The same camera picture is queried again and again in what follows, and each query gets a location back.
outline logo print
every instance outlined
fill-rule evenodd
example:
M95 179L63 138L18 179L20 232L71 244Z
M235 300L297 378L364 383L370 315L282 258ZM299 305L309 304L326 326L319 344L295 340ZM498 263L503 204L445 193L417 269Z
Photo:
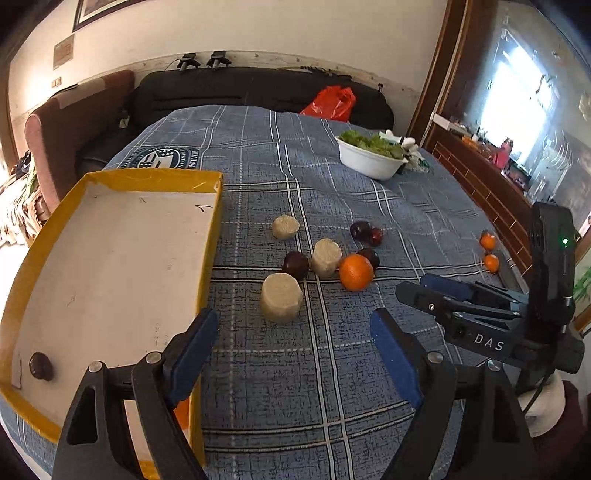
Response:
M199 160L197 148L144 147L125 157L119 168L182 168L195 170Z

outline bright window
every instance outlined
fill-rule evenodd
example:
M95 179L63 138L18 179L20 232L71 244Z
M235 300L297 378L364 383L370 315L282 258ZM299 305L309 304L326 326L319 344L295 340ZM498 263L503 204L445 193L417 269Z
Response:
M512 139L513 152L521 152L519 163L523 164L543 133L552 90L527 52L509 34L506 37L499 43L480 125L497 147L507 137Z

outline red plastic bag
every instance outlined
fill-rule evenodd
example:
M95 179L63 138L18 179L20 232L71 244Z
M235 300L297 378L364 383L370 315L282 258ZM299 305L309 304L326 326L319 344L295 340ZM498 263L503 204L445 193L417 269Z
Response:
M332 85L318 92L314 101L304 108L302 115L348 122L357 98L350 87Z

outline black sofa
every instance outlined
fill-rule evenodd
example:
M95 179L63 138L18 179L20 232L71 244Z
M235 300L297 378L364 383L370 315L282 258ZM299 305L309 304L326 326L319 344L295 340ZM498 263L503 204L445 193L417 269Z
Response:
M111 127L76 154L76 175L97 171L146 127L176 109L201 105L249 105L277 112L301 112L329 85L351 87L357 101L350 123L368 129L394 126L394 114L382 93L349 76L313 70L221 67L169 70L147 75L131 93L125 109L129 124Z

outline blue plaid bedsheet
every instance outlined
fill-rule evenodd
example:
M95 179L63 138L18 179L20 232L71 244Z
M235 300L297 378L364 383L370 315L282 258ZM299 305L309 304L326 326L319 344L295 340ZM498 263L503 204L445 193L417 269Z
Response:
M209 304L219 340L203 371L207 474L213 479L378 479L413 417L371 342L369 316L386 307L428 350L456 363L482 358L443 341L432 317L400 304L396 285L435 273L496 280L480 264L478 237L492 229L457 181L430 154L428 173L403 171L379 183L343 166L335 135L349 125L244 106L177 110L148 127L106 168L199 168L224 174L222 231ZM364 134L361 128L353 127ZM281 242L275 217L298 219ZM367 220L385 232L381 266L363 292L312 273L305 302L286 325L259 311L264 278L285 254L311 256L331 238L344 254L362 248L349 226ZM51 471L54 446L0 401L9 431ZM444 477L459 431L456 403L432 477Z

